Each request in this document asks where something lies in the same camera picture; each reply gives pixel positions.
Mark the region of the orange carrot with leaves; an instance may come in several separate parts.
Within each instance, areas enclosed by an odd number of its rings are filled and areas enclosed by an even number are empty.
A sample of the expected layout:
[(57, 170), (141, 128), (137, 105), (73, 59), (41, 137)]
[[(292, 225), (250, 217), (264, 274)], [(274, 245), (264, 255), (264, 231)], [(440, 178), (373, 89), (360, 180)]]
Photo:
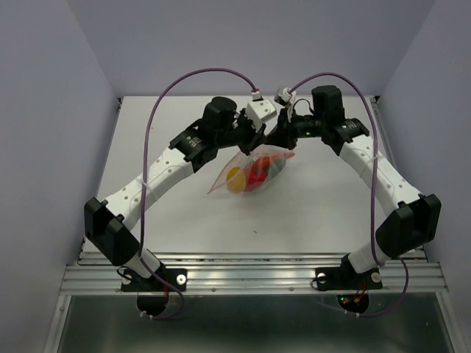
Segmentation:
[(287, 161), (295, 155), (294, 152), (280, 152), (277, 154), (264, 155), (257, 159), (256, 163), (262, 167), (266, 168), (271, 164), (278, 163), (280, 161)]

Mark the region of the clear pink-dotted zip bag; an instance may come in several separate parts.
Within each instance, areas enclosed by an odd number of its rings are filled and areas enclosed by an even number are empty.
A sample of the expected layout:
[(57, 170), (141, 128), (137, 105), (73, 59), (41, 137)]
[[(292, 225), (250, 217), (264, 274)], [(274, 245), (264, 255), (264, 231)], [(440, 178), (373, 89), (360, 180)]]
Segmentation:
[(289, 149), (262, 145), (250, 154), (238, 152), (222, 168), (208, 194), (227, 191), (233, 195), (263, 190), (295, 156)]

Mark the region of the red bell pepper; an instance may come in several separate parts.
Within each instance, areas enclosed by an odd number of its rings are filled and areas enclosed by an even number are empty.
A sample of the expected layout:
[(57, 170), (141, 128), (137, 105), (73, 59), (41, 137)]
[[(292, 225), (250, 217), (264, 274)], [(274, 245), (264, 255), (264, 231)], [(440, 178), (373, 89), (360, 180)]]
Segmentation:
[(244, 167), (247, 180), (245, 192), (252, 192), (254, 190), (257, 190), (268, 179), (267, 169), (269, 166), (266, 168), (262, 168), (256, 163), (256, 161)]

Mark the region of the dark green cucumber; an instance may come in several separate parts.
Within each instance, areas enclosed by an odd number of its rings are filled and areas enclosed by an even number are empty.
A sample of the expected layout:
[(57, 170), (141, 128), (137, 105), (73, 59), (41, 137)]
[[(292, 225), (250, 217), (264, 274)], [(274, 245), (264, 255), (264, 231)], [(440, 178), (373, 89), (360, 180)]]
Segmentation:
[(280, 159), (280, 160), (271, 159), (270, 165), (267, 169), (267, 177), (271, 179), (275, 178), (285, 167), (286, 167), (285, 159)]

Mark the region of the yellow lemon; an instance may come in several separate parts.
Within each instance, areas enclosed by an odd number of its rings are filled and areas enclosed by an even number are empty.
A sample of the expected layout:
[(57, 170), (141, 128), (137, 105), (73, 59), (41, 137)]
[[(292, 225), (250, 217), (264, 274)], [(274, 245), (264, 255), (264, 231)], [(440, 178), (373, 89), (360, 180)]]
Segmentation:
[(233, 194), (243, 193), (247, 186), (246, 172), (242, 167), (231, 168), (226, 176), (226, 188)]

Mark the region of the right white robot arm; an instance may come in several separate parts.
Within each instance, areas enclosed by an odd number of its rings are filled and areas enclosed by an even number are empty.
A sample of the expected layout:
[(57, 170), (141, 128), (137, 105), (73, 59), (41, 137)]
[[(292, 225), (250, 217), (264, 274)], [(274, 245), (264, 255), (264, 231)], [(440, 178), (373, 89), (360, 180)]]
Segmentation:
[(325, 85), (311, 91), (310, 114), (297, 114), (295, 95), (280, 88), (275, 101), (282, 105), (269, 144), (294, 149), (300, 138), (320, 138), (346, 162), (372, 191), (386, 218), (374, 228), (374, 238), (349, 253), (339, 268), (339, 279), (355, 287), (365, 272), (430, 243), (436, 235), (442, 204), (408, 183), (378, 151), (369, 130), (357, 118), (346, 118), (341, 91)]

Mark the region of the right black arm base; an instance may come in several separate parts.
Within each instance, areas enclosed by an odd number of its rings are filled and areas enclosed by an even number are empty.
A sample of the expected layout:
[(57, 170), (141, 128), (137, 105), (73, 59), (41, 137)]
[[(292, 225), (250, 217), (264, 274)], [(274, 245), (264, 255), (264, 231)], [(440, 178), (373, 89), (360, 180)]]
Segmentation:
[(359, 274), (345, 255), (338, 266), (316, 268), (310, 286), (321, 292), (336, 291), (340, 309), (347, 314), (372, 317), (372, 313), (366, 313), (369, 307), (368, 291), (382, 289), (383, 283), (377, 267)]

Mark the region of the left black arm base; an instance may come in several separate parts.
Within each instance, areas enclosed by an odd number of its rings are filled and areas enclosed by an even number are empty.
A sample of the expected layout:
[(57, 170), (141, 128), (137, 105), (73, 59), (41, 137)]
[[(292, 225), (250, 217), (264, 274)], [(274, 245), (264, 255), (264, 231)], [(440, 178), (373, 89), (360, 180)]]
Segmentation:
[(120, 266), (116, 273), (121, 277), (120, 291), (136, 293), (136, 307), (140, 317), (151, 321), (173, 318), (183, 311), (188, 282), (185, 268), (158, 269), (154, 275), (143, 278), (131, 268)]

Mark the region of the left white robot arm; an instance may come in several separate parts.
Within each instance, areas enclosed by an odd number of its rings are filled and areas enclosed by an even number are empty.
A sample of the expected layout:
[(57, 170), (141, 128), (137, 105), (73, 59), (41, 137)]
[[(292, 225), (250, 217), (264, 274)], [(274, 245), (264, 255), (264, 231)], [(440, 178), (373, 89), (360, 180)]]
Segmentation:
[(202, 117), (178, 136), (153, 163), (144, 160), (142, 173), (103, 200), (85, 203), (86, 238), (116, 267), (138, 275), (149, 290), (163, 284), (163, 264), (144, 248), (132, 229), (145, 223), (146, 211), (167, 191), (216, 158), (220, 149), (237, 146), (249, 154), (265, 140), (266, 122), (277, 115), (268, 99), (251, 101), (242, 109), (225, 97), (206, 104)]

